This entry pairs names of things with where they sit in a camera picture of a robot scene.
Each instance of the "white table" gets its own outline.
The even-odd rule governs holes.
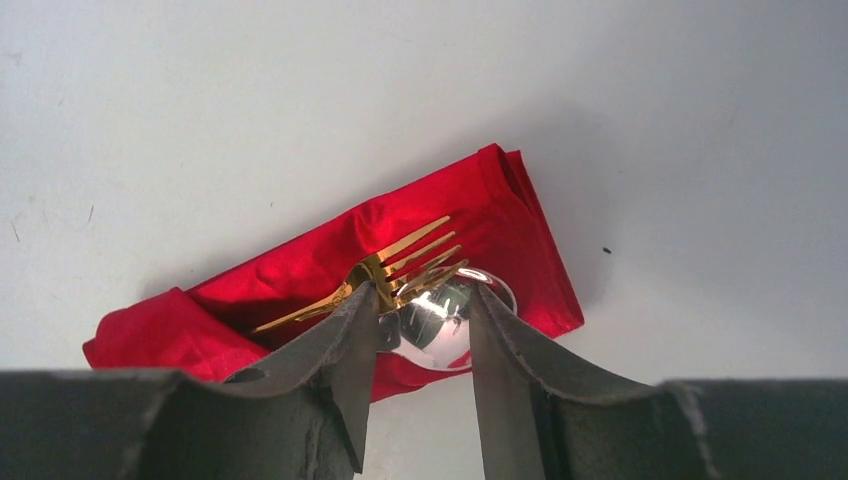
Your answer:
[[[844,376],[846,22],[843,0],[0,1],[0,367],[83,368],[104,313],[497,141],[585,309],[573,351],[645,382]],[[362,478],[482,477],[469,376],[369,428]]]

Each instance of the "silver spoon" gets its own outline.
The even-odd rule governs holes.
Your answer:
[[[442,286],[380,317],[378,350],[400,355],[429,370],[471,368],[468,317],[471,287],[477,282],[489,287],[513,313],[517,311],[515,295],[503,280],[483,270],[461,268]]]

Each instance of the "gold fork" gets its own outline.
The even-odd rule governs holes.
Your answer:
[[[415,268],[404,275],[397,278],[392,278],[392,275],[409,265],[410,262],[421,258],[423,255],[430,253],[439,245],[447,242],[456,234],[455,231],[451,231],[436,240],[425,244],[403,258],[392,260],[391,262],[389,260],[401,251],[417,243],[433,230],[444,225],[448,220],[450,220],[450,216],[444,216],[429,223],[428,225],[425,225],[424,227],[419,228],[379,252],[368,255],[360,260],[353,269],[351,269],[347,278],[345,278],[344,282],[339,285],[339,288],[326,298],[318,300],[312,305],[302,308],[296,312],[292,312],[276,320],[260,325],[251,330],[249,333],[260,333],[286,322],[300,322],[307,318],[321,315],[322,313],[332,312],[338,308],[338,306],[341,305],[354,290],[368,281],[373,281],[377,285],[381,315],[406,305],[426,290],[442,285],[450,277],[456,274],[457,270],[467,265],[468,260],[461,260],[452,267],[446,269],[433,269],[441,265],[451,255],[462,248],[461,245],[455,245],[448,250],[445,250],[422,264],[420,267]]]

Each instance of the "red napkin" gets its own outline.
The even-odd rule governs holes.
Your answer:
[[[236,331],[325,297],[363,257],[444,215],[462,245],[457,257],[504,280],[521,318],[551,337],[583,324],[521,154],[491,145],[190,290],[174,288],[107,315],[83,351],[94,368],[178,367],[222,381],[317,319],[276,329],[264,346]],[[372,401],[458,373],[380,353]]]

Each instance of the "fork tine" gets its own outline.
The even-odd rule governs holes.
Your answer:
[[[428,260],[425,264],[421,265],[420,267],[417,267],[415,270],[413,270],[409,273],[406,273],[404,275],[401,275],[400,277],[392,280],[391,282],[389,282],[389,288],[391,288],[392,291],[395,291],[395,290],[399,289],[400,287],[402,287],[404,284],[411,283],[411,282],[408,282],[407,280],[412,275],[416,275],[416,278],[420,278],[420,277],[417,276],[419,274],[422,274],[421,276],[426,276],[426,274],[429,273],[430,270],[441,265],[445,260],[450,258],[451,255],[458,252],[461,248],[462,248],[462,245],[454,245],[453,247],[445,250],[444,252],[440,253],[439,255],[436,255],[432,259]]]
[[[427,273],[422,274],[418,278],[412,280],[408,285],[412,285],[412,287],[407,287],[404,289],[402,293],[400,293],[397,297],[395,297],[395,303],[397,307],[401,307],[409,303],[415,297],[421,295],[422,292],[438,287],[439,285],[445,283],[449,278],[456,275],[456,272],[459,271],[460,268],[468,265],[468,260],[462,260],[458,262],[456,265],[448,268],[444,272],[439,272],[438,275],[432,276]]]
[[[435,220],[433,222],[428,223],[427,225],[424,225],[423,227],[419,228],[418,230],[416,230],[416,231],[410,233],[409,235],[401,238],[397,242],[395,242],[395,243],[389,245],[388,247],[380,250],[379,252],[377,252],[377,256],[379,256],[381,260],[385,261],[389,257],[397,255],[403,249],[407,248],[408,246],[412,245],[413,243],[417,242],[418,240],[421,240],[421,238],[423,238],[428,233],[430,233],[433,230],[444,225],[445,222],[447,222],[448,220],[450,220],[450,215],[445,215],[444,217],[442,217],[438,220]]]
[[[438,247],[439,245],[447,242],[454,235],[456,235],[456,232],[448,232],[447,234],[439,237],[438,239],[436,239],[436,240],[428,243],[427,245],[424,245],[423,247],[419,248],[418,250],[410,253],[406,257],[401,258],[400,260],[396,260],[396,261],[392,262],[390,265],[386,265],[385,267],[383,267],[383,270],[386,271],[386,275],[391,275],[392,272],[396,272],[396,271],[402,269],[403,267],[409,265],[409,263],[412,262],[413,260],[419,258],[421,255],[424,255],[425,253],[429,252],[430,250],[433,250],[434,248]]]

